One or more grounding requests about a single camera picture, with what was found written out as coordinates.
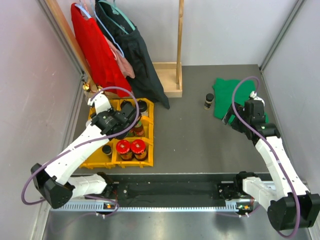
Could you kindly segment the sauce bottle yellow cap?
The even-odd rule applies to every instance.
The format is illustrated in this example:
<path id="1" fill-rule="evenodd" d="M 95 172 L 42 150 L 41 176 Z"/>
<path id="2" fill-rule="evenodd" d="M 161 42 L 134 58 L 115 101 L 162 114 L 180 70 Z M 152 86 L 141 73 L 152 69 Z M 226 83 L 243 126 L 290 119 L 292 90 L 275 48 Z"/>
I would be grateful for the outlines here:
<path id="1" fill-rule="evenodd" d="M 136 125 L 133 127 L 133 132 L 136 137 L 145 137 L 145 129 L 141 120 L 137 121 Z"/>

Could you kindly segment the black lid spice shaker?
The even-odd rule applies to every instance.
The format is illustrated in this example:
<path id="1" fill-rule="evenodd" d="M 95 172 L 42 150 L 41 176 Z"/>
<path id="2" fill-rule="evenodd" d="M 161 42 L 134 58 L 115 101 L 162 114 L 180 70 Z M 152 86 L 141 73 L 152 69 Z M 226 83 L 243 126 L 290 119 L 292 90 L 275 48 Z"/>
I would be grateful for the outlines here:
<path id="1" fill-rule="evenodd" d="M 132 106 L 132 103 L 130 101 L 124 100 L 121 104 L 120 104 L 120 108 L 123 109 L 126 105 Z"/>
<path id="2" fill-rule="evenodd" d="M 138 100 L 138 107 L 139 107 L 139 112 L 141 113 L 141 115 L 143 116 L 147 116 L 148 115 L 148 104 L 144 101 L 144 100 Z"/>

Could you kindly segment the red lid sauce jar front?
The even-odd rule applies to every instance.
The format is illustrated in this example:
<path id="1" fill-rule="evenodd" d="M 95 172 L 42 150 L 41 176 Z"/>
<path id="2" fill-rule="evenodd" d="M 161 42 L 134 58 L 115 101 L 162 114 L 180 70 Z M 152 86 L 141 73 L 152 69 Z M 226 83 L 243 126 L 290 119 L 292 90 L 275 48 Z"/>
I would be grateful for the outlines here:
<path id="1" fill-rule="evenodd" d="M 133 159 L 131 143 L 128 140 L 123 139 L 118 141 L 115 148 L 123 161 L 131 161 Z"/>

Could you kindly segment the red lid sauce jar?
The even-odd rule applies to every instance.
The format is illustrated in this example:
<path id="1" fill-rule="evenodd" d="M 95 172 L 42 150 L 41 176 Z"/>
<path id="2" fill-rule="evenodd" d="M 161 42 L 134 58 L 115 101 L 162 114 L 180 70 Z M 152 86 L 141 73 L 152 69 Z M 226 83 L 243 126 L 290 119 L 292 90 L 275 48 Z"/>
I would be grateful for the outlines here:
<path id="1" fill-rule="evenodd" d="M 147 158 L 147 146 L 141 139 L 134 140 L 130 145 L 131 151 L 138 161 L 144 161 Z"/>
<path id="2" fill-rule="evenodd" d="M 133 159 L 131 143 L 128 140 L 123 139 L 118 141 L 115 148 L 123 161 L 131 161 Z"/>

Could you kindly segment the small dark cap bottle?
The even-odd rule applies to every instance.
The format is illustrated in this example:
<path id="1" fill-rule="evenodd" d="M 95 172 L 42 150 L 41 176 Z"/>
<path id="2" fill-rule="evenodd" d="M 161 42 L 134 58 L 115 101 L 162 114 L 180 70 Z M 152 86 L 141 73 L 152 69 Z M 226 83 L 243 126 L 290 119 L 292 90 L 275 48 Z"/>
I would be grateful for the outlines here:
<path id="1" fill-rule="evenodd" d="M 101 150 L 106 156 L 112 156 L 113 149 L 110 145 L 104 145 Z"/>

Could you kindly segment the small black cap bottle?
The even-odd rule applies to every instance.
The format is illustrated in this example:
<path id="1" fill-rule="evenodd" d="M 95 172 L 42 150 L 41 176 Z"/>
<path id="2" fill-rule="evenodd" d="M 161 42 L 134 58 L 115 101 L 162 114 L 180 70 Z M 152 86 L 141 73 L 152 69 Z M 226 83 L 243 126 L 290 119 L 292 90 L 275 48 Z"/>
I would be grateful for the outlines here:
<path id="1" fill-rule="evenodd" d="M 210 109 L 211 108 L 211 105 L 213 103 L 213 100 L 214 100 L 214 95 L 212 93 L 208 93 L 206 96 L 205 96 L 205 102 L 204 102 L 204 108 L 206 110 Z"/>

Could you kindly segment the glass oil bottle gold spout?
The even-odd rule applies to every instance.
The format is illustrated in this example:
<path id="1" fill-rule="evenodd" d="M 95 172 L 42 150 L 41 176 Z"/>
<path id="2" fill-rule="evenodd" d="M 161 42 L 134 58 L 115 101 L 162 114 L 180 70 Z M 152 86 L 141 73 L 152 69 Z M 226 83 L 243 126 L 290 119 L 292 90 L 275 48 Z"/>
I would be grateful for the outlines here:
<path id="1" fill-rule="evenodd" d="M 87 103 L 91 97 L 97 92 L 97 86 L 95 84 L 90 84 L 86 81 L 82 81 L 82 89 L 84 92 L 85 102 Z"/>

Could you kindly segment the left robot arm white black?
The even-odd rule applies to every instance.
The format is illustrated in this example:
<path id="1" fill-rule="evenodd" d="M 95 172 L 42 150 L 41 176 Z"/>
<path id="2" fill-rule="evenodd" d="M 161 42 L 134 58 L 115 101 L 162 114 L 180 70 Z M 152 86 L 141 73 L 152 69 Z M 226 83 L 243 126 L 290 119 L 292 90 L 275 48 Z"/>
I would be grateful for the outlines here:
<path id="1" fill-rule="evenodd" d="M 74 177 L 75 170 L 96 150 L 115 138 L 124 138 L 140 118 L 138 101 L 115 109 L 103 91 L 88 99 L 95 112 L 83 133 L 52 160 L 31 168 L 29 182 L 33 182 L 45 201 L 59 209 L 71 199 L 100 195 L 109 198 L 114 191 L 113 182 L 104 173 Z"/>

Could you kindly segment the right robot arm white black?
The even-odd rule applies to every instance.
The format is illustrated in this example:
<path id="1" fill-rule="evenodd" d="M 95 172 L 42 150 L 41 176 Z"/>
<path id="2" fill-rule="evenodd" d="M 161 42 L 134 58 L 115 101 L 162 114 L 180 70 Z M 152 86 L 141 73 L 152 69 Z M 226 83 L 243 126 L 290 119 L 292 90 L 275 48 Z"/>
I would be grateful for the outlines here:
<path id="1" fill-rule="evenodd" d="M 235 176 L 233 192 L 239 198 L 253 197 L 266 210 L 276 231 L 311 228 L 320 212 L 320 196 L 312 194 L 298 177 L 277 126 L 266 122 L 264 107 L 264 100 L 252 91 L 243 105 L 230 105 L 222 122 L 252 141 L 274 187 L 267 186 L 253 172 L 241 171 Z"/>

